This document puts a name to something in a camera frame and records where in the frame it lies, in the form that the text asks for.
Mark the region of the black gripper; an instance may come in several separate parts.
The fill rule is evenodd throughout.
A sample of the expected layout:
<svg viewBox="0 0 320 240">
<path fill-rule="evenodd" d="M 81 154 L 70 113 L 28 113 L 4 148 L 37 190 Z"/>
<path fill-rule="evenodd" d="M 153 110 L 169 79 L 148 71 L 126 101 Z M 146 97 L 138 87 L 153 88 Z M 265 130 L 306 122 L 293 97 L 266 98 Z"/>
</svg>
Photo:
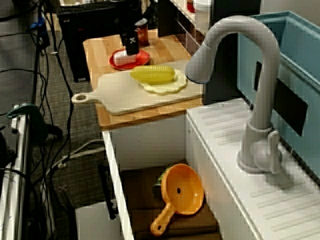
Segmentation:
<svg viewBox="0 0 320 240">
<path fill-rule="evenodd" d="M 148 46 L 148 20 L 145 17 L 135 24 L 123 22 L 118 17 L 115 24 L 127 55 L 136 55 L 140 47 Z"/>
</svg>

